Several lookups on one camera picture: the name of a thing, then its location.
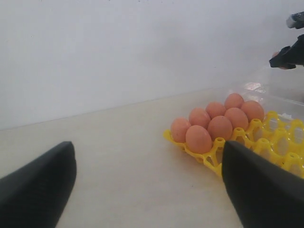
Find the robotic arm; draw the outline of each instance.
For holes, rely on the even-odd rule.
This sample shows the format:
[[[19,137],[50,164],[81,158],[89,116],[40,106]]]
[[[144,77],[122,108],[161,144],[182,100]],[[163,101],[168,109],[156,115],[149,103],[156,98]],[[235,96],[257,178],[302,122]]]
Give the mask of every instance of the robotic arm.
[[[292,29],[304,28],[304,12],[291,15],[287,26]],[[292,46],[284,47],[275,57],[269,60],[271,67],[294,69],[296,65],[304,66],[304,35],[300,35]]]

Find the yellow plastic egg tray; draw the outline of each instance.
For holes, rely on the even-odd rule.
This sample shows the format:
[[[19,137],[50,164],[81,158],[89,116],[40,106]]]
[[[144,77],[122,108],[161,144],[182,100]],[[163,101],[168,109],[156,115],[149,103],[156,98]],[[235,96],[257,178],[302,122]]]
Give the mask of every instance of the yellow plastic egg tray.
[[[253,119],[246,131],[242,128],[235,128],[230,140],[242,143],[271,163],[304,178],[302,133],[304,133],[304,124],[301,120],[283,121],[277,112],[270,111],[263,122]],[[221,161],[225,144],[223,138],[215,139],[212,149],[208,153],[197,154],[191,152],[185,143],[175,142],[170,130],[165,130],[163,137],[222,177]]]

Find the white background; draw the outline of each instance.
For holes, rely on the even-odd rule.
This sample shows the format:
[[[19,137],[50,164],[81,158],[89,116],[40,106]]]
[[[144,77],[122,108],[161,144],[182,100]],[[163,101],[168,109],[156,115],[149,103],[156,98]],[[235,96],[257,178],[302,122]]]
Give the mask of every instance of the white background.
[[[303,32],[285,25],[299,11],[300,0],[0,1],[0,129],[261,80]],[[267,72],[303,85],[303,71]]]

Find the light wooden table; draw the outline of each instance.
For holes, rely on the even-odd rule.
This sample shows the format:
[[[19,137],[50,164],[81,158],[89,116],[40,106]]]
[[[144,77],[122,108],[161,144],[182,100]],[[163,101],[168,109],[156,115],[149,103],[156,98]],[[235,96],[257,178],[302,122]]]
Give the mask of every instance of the light wooden table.
[[[76,150],[76,184],[58,228],[238,228],[222,181],[165,141],[173,118],[216,90],[0,132],[0,176],[62,141]]]

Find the brown egg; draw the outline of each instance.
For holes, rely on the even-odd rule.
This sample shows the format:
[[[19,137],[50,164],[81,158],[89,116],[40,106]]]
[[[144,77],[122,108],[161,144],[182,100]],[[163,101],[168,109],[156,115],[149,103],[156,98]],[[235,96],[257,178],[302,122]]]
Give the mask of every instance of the brown egg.
[[[264,120],[265,112],[263,107],[256,101],[246,101],[241,107],[242,111],[248,117],[249,122],[252,119]]]
[[[227,97],[224,105],[226,109],[241,108],[243,103],[244,103],[243,97],[240,94],[233,93]]]
[[[220,102],[211,102],[207,105],[206,112],[209,114],[210,118],[213,119],[216,116],[224,115],[226,108]]]
[[[212,148],[212,140],[208,131],[202,126],[191,126],[186,133],[186,144],[193,153],[207,153]]]
[[[227,117],[232,123],[232,127],[241,127],[247,130],[249,121],[246,114],[239,108],[230,108],[226,111],[225,117]]]
[[[218,137],[229,140],[232,136],[232,131],[232,123],[224,116],[215,117],[210,121],[208,126],[208,132],[213,141]]]
[[[194,108],[189,114],[189,122],[191,125],[199,125],[207,129],[210,120],[210,116],[203,108]]]
[[[171,136],[177,143],[186,142],[186,132],[191,127],[190,122],[183,117],[176,118],[171,124]]]

